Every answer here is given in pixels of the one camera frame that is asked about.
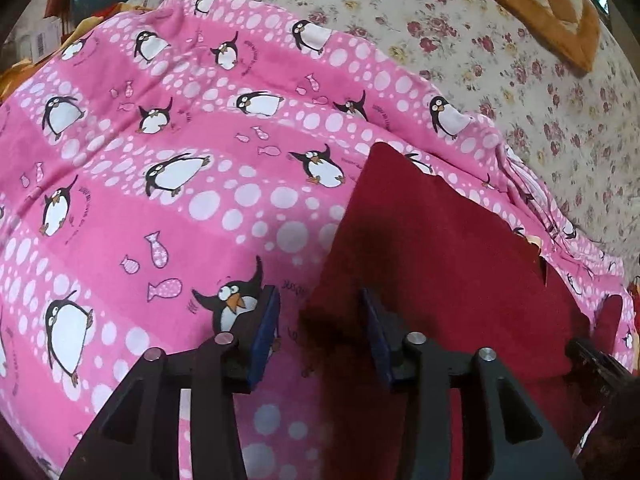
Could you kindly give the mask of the dark red small garment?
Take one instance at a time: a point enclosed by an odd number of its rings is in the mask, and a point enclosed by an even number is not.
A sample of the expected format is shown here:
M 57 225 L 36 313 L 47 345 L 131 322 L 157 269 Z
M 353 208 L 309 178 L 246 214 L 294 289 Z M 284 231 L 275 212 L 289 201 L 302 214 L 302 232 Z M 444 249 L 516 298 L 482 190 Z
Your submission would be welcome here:
M 398 461 L 405 404 L 372 370 L 363 289 L 442 348 L 495 349 L 567 448 L 596 418 L 599 404 L 570 377 L 565 346 L 586 337 L 612 350 L 622 298 L 582 312 L 565 273 L 503 218 L 378 143 L 299 315 L 333 425 L 326 478 L 389 479 Z

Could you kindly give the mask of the pink penguin print blanket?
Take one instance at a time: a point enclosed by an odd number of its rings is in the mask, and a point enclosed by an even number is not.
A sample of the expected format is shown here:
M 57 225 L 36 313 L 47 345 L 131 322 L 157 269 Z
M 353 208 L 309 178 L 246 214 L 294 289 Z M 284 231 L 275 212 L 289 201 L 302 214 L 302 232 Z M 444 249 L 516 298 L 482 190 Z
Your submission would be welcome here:
M 370 148 L 392 167 L 392 213 L 421 231 L 418 185 L 444 180 L 542 238 L 585 314 L 621 295 L 618 262 L 576 234 L 484 116 L 442 112 L 439 90 L 367 41 L 253 0 L 167 0 L 73 41 L 1 107 L 1 413 L 39 472 L 63 464 L 134 361 L 186 348 L 281 289 L 282 346 L 240 407 L 248 471 L 326 477 L 318 380 L 298 311 L 318 281 Z

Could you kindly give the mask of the floral beige bed sheet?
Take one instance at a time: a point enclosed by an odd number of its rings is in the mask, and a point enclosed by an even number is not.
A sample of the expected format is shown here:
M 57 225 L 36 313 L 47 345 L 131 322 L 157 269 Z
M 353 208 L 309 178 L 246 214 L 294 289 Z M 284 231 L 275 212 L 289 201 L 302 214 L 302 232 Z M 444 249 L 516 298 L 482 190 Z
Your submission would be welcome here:
M 257 1 L 370 40 L 491 118 L 579 232 L 638 263 L 639 81 L 610 32 L 578 75 L 494 0 Z

